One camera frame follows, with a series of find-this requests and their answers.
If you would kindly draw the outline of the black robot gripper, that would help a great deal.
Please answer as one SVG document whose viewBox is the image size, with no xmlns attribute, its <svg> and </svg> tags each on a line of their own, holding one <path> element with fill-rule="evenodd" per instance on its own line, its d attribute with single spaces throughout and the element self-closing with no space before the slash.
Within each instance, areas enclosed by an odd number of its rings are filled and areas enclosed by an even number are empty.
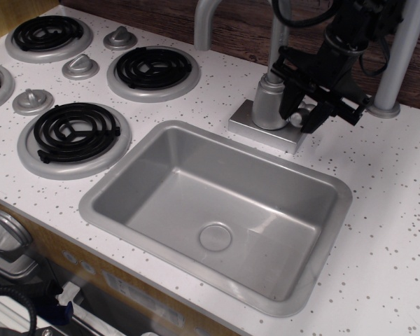
<svg viewBox="0 0 420 336">
<path fill-rule="evenodd" d="M 356 125 L 370 98 L 354 81 L 351 70 L 368 45 L 355 48 L 333 30 L 324 31 L 324 41 L 316 54 L 282 46 L 272 65 L 272 73 L 283 80 L 284 90 L 279 107 L 287 120 L 297 111 L 304 97 L 316 102 L 301 127 L 301 133 L 312 134 L 330 116 L 339 116 Z"/>
</svg>

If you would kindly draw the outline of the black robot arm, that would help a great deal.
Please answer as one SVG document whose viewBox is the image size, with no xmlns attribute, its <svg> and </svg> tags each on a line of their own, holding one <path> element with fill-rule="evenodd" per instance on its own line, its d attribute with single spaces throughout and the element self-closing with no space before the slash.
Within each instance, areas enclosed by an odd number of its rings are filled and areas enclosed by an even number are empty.
<svg viewBox="0 0 420 336">
<path fill-rule="evenodd" d="M 284 84 L 280 116 L 290 119 L 303 98 L 310 97 L 316 106 L 302 119 L 302 133 L 311 134 L 330 116 L 355 125 L 372 100 L 354 81 L 352 67 L 363 63 L 363 53 L 371 41 L 378 42 L 385 61 L 390 60 L 385 37 L 394 34 L 403 21 L 404 6 L 404 1 L 334 1 L 318 16 L 294 21 L 285 18 L 279 1 L 273 1 L 275 17 L 287 27 L 306 28 L 330 21 L 317 53 L 288 46 L 278 49 L 272 73 Z"/>
</svg>

